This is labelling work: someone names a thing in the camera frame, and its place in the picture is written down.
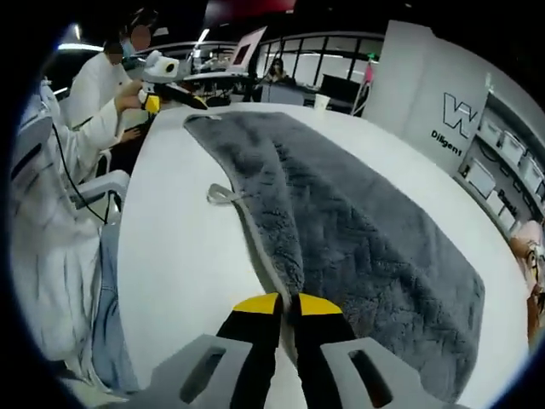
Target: logo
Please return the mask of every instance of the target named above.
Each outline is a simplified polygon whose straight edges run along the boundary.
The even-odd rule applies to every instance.
[[[431,137],[441,144],[444,149],[452,151],[455,155],[462,156],[462,150],[452,145],[444,135],[440,134],[437,130],[433,130]]]
[[[443,98],[443,123],[453,130],[458,128],[460,135],[468,139],[471,136],[469,125],[477,116],[477,111],[473,112],[465,102],[456,103],[454,95],[445,92]]]

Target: window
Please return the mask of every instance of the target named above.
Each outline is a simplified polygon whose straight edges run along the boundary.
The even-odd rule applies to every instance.
[[[330,37],[327,41],[327,46],[325,47],[328,51],[333,51],[334,53],[343,53],[345,55],[353,54],[356,50],[356,38],[347,38],[347,37]]]
[[[295,62],[297,61],[297,51],[299,51],[301,40],[288,40],[284,44],[282,61],[284,62],[284,71],[290,77],[294,76]]]
[[[352,76],[349,78],[355,83],[361,84],[364,80],[365,69],[367,68],[367,61],[356,60],[354,64],[354,69],[352,71]]]
[[[258,77],[265,76],[267,69],[267,60],[272,60],[272,58],[268,58],[268,53],[269,44],[263,45],[259,48],[259,54],[257,57],[257,68],[255,69]]]
[[[347,79],[351,64],[352,58],[345,58],[341,55],[324,54],[316,86],[319,87],[322,85],[324,74]]]
[[[324,37],[305,38],[303,40],[294,76],[298,83],[314,85],[314,78],[318,70],[318,62],[320,53],[324,47],[324,40]]]
[[[365,56],[369,53],[374,53],[376,56],[379,56],[382,52],[382,44],[382,41],[362,38],[358,48],[358,55]]]
[[[280,56],[280,42],[272,43],[271,48],[269,49],[269,58],[274,57],[276,55],[277,57]]]

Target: paper cup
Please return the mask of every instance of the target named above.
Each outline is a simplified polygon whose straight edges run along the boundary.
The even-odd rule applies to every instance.
[[[329,96],[316,94],[316,100],[314,100],[314,109],[316,111],[323,112],[327,109],[327,106],[329,103],[330,103]]]

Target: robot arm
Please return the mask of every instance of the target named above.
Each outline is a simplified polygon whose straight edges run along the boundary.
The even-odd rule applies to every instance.
[[[262,408],[274,374],[282,298],[238,304],[215,337],[202,335],[153,372],[152,384],[120,409]],[[370,338],[356,339],[342,311],[299,294],[289,314],[309,409],[462,409],[429,395],[416,370]]]
[[[189,74],[187,64],[153,50],[146,59],[142,73],[144,84],[138,94],[142,109],[153,114],[158,113],[162,99],[176,101],[195,109],[208,109],[200,98],[176,85],[176,82]]]

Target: jeans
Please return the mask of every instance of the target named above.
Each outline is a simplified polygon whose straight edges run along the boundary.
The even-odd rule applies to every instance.
[[[118,393],[139,390],[130,363],[118,302],[118,236],[119,225],[105,225],[100,236],[102,272],[99,307],[93,330],[93,367],[100,380]]]

